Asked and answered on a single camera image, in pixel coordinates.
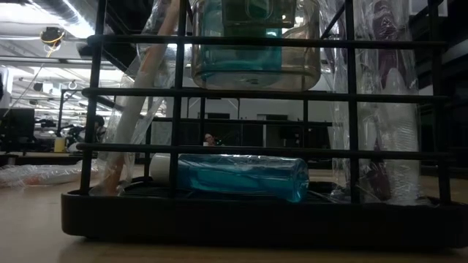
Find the clear plastic cup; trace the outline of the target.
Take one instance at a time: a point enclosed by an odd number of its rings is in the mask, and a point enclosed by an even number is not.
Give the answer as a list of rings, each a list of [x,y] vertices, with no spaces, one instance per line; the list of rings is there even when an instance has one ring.
[[[197,16],[193,11],[193,36],[197,30]],[[282,30],[284,39],[319,39],[320,37],[320,4],[318,0],[297,0],[294,26]],[[217,90],[276,90],[306,91],[320,79],[320,50],[317,47],[280,47],[282,49],[282,66],[280,70],[266,72],[222,73],[209,82],[201,79],[196,71],[200,68],[197,52],[201,45],[192,46],[192,79],[201,88]]]

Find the wide silver ventilation duct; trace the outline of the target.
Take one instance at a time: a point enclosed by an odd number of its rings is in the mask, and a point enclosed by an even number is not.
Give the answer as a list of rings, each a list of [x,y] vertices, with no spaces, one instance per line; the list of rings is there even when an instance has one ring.
[[[27,0],[54,17],[72,36],[85,39],[95,32],[98,0]]]

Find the teal mouthwash bottle white cap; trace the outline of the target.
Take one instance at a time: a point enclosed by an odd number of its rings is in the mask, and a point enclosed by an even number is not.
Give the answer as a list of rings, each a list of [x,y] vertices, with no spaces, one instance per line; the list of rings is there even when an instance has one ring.
[[[297,0],[199,0],[194,5],[199,37],[282,38],[294,26]],[[196,74],[213,81],[222,73],[281,69],[279,46],[201,45]]]
[[[307,163],[302,159],[229,154],[178,156],[177,186],[200,191],[270,194],[300,202],[309,187]]]

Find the neighbouring station black frame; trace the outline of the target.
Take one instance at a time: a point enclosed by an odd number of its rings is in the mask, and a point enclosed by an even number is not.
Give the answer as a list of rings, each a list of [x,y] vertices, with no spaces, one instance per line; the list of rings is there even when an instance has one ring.
[[[71,88],[64,88],[61,89],[61,95],[59,100],[59,109],[58,109],[58,122],[57,122],[57,130],[55,135],[57,137],[62,137],[61,130],[62,130],[62,118],[64,113],[64,105],[71,100],[72,102],[77,102],[80,108],[76,110],[72,110],[72,113],[83,112],[85,105],[80,105],[81,102],[84,101],[84,98],[78,96],[83,91],[83,89],[71,89]]]

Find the black storage cabinet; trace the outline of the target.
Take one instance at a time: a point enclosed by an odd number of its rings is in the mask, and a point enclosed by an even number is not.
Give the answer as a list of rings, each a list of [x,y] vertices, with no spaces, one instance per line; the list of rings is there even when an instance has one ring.
[[[181,145],[201,145],[211,135],[217,145],[265,148],[331,147],[330,122],[295,121],[286,115],[259,115],[256,120],[228,119],[225,114],[208,113],[204,121],[181,120]]]

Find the black computer monitor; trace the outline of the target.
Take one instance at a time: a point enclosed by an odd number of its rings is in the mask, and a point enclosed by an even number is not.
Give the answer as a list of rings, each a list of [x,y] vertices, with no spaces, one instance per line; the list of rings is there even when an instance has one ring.
[[[0,136],[31,139],[34,136],[34,114],[31,108],[0,108]]]

